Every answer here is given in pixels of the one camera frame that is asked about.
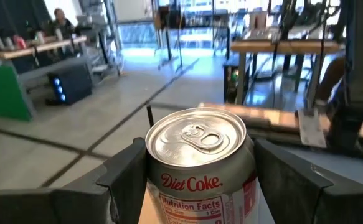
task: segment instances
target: blue light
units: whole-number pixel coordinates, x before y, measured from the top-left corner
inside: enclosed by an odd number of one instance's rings
[[[59,85],[59,79],[58,78],[56,78],[56,79],[54,79],[54,84],[56,84],[56,85]]]

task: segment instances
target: aluminum can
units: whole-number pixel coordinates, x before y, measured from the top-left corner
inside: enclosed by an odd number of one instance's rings
[[[147,133],[148,190],[161,223],[255,224],[253,142],[229,111],[192,108]]]

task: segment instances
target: concrete floor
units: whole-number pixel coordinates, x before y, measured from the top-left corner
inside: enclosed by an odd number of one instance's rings
[[[121,78],[106,80],[73,106],[44,108],[30,123],[0,118],[0,189],[61,187],[92,170],[133,138],[145,137],[147,100],[155,121],[177,107],[223,103],[223,57],[186,54],[178,73],[178,60],[158,70],[159,61],[152,54],[126,57]],[[302,104],[304,84],[296,95],[287,83],[255,85],[247,104],[270,107],[275,95],[283,98],[283,109],[294,110]]]

